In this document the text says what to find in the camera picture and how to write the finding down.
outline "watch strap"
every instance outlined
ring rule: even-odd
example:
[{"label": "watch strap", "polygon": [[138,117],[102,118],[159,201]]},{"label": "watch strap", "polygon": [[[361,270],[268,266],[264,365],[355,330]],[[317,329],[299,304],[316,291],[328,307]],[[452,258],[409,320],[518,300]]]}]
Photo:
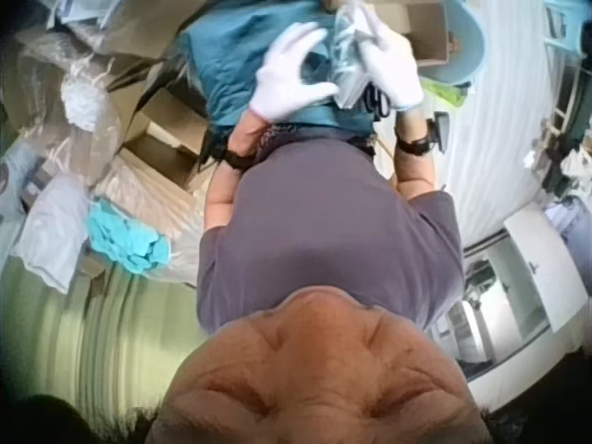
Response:
[{"label": "watch strap", "polygon": [[406,142],[397,134],[397,147],[406,154],[411,155],[425,155],[432,151],[433,143],[429,134],[417,141]]},{"label": "watch strap", "polygon": [[233,169],[244,173],[247,169],[253,166],[255,162],[255,154],[242,156],[227,149],[221,160],[229,164]]}]

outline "hand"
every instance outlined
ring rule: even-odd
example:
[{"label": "hand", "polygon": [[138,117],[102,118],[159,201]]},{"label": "hand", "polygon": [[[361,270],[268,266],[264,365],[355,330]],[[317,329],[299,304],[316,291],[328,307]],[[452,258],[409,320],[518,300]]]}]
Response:
[{"label": "hand", "polygon": [[302,83],[302,62],[327,36],[316,23],[294,23],[272,43],[257,71],[257,87],[249,107],[259,117],[278,122],[302,108],[336,94],[334,83]]},{"label": "hand", "polygon": [[421,104],[424,91],[411,44],[380,21],[373,10],[362,7],[366,10],[364,14],[356,15],[356,27],[375,37],[359,42],[362,59],[372,82],[387,95],[398,111]]}]

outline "wrist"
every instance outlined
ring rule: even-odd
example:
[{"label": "wrist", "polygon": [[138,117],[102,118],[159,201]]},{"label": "wrist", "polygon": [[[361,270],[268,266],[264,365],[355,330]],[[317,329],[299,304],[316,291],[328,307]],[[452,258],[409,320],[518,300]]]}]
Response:
[{"label": "wrist", "polygon": [[228,138],[228,149],[242,157],[254,154],[257,143],[270,126],[271,123],[247,109]]},{"label": "wrist", "polygon": [[397,113],[397,137],[407,143],[420,141],[428,134],[427,120],[421,107]]}]

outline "teal cloth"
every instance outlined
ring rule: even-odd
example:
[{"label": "teal cloth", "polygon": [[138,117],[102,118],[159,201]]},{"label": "teal cloth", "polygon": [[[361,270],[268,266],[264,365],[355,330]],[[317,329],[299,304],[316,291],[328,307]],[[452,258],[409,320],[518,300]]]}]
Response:
[{"label": "teal cloth", "polygon": [[140,275],[170,261],[170,241],[142,222],[119,213],[103,199],[86,219],[91,246]]},{"label": "teal cloth", "polygon": [[[314,48],[302,67],[308,83],[329,79],[329,51],[335,16],[318,0],[219,0],[185,30],[178,46],[189,54],[191,75],[197,77],[207,102],[213,130],[228,132],[247,108],[255,88],[255,73],[265,52],[291,23],[316,21],[329,35]],[[373,115],[365,110],[341,110],[332,99],[303,109],[289,123],[321,125],[369,135]]]}]

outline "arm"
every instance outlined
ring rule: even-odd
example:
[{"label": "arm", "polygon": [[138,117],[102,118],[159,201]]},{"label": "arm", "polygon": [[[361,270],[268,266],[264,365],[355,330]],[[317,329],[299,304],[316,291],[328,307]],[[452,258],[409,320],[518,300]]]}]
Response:
[{"label": "arm", "polygon": [[[253,153],[257,142],[269,127],[269,123],[247,110],[228,139],[230,151],[246,157]],[[220,163],[214,171],[212,181],[205,195],[203,230],[225,227],[232,216],[234,194],[239,187],[241,173],[226,162]]]},{"label": "arm", "polygon": [[[427,123],[418,105],[424,92],[417,73],[417,62],[409,41],[380,21],[368,9],[360,15],[360,29],[366,29],[374,39],[359,43],[362,59],[372,82],[387,95],[397,109],[397,134],[411,143],[427,135]],[[435,169],[431,155],[421,157],[395,152],[396,178],[390,180],[393,190],[406,200],[434,190]]]},{"label": "arm", "polygon": [[[397,134],[411,143],[423,139],[427,134],[427,123],[420,109],[401,112],[397,115]],[[432,154],[422,156],[395,152],[396,179],[391,180],[393,188],[407,201],[436,189],[436,169]]]},{"label": "arm", "polygon": [[[326,36],[327,31],[319,29],[316,23],[294,23],[277,37],[257,71],[257,87],[249,108],[228,139],[231,152],[241,157],[253,154],[273,122],[338,92],[333,83],[310,85],[301,79],[306,55]],[[205,195],[204,231],[228,225],[240,180],[240,171],[225,162],[217,166]]]}]

